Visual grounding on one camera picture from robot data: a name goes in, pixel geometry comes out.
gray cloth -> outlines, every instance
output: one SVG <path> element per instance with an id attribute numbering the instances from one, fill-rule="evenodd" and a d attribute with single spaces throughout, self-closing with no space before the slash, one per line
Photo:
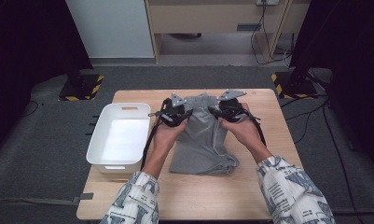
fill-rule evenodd
<path id="1" fill-rule="evenodd" d="M 178 136 L 170 172 L 183 174 L 228 174 L 239 161 L 224 146 L 227 131 L 210 114 L 208 106 L 218 105 L 206 93 L 185 98 L 186 111 L 193 109 L 186 129 Z"/>

white plastic bin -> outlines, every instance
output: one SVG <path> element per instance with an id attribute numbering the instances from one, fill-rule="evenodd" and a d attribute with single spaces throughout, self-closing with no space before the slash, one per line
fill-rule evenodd
<path id="1" fill-rule="evenodd" d="M 141 169 L 151 107 L 120 103 L 104 107 L 90 140 L 87 161 L 102 173 L 131 174 Z"/>

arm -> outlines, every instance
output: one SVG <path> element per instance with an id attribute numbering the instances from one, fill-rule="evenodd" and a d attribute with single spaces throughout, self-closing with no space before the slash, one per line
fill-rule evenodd
<path id="1" fill-rule="evenodd" d="M 134 173 L 122 186 L 100 223 L 158 223 L 159 174 L 176 137 L 186 126 L 186 120 L 174 128 L 160 124 L 151 156 L 142 171 Z"/>
<path id="2" fill-rule="evenodd" d="M 220 122 L 254 157 L 259 186 L 274 223 L 335 223 L 323 193 L 302 169 L 270 153 L 249 118 Z"/>

printed sleeve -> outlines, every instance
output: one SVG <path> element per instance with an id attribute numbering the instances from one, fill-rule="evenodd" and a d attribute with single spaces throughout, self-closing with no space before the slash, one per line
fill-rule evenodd
<path id="1" fill-rule="evenodd" d="M 273 156 L 256 171 L 274 223 L 335 223 L 323 193 L 301 168 Z"/>
<path id="2" fill-rule="evenodd" d="M 158 223 L 158 180 L 144 172 L 136 172 L 119 190 L 100 224 Z"/>

hazard tape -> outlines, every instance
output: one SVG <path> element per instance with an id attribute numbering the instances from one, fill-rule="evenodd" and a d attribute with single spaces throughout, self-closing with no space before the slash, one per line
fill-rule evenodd
<path id="1" fill-rule="evenodd" d="M 60 101 L 92 100 L 96 96 L 97 92 L 99 91 L 100 86 L 102 85 L 103 78 L 104 76 L 97 77 L 96 83 L 93 89 L 91 90 L 91 94 L 85 95 L 85 96 L 68 95 L 64 97 L 59 97 L 59 100 Z"/>
<path id="2" fill-rule="evenodd" d="M 279 95 L 280 99 L 314 99 L 317 97 L 316 95 L 308 94 L 285 94 L 276 74 L 271 74 L 271 80 L 274 83 L 274 86 L 277 90 L 277 94 Z"/>

